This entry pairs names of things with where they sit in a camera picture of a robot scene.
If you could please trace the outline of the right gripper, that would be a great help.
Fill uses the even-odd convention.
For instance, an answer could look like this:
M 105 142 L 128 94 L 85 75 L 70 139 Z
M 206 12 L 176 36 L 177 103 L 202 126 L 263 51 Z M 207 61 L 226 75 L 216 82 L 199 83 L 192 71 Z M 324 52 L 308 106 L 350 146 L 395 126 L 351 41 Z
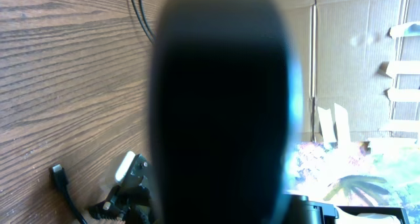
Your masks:
M 135 154 L 122 183 L 114 180 L 106 199 L 88 208 L 90 216 L 96 220 L 153 223 L 154 211 L 149 186 L 151 168 L 150 162 L 143 155 Z

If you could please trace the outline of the Samsung Galaxy smartphone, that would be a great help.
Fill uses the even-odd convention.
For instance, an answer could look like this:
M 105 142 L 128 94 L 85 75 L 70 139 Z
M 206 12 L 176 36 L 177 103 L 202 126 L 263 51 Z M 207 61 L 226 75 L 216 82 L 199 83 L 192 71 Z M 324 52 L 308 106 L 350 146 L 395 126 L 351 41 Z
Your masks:
M 149 132 L 164 223 L 285 223 L 301 69 L 273 0 L 167 0 Z

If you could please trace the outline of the cardboard box wall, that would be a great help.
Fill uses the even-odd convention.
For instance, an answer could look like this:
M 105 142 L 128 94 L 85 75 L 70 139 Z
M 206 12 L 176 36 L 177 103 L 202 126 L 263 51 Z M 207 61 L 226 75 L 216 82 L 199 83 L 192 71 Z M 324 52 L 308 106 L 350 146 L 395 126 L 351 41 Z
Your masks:
M 302 141 L 419 138 L 419 0 L 275 2 L 302 66 Z

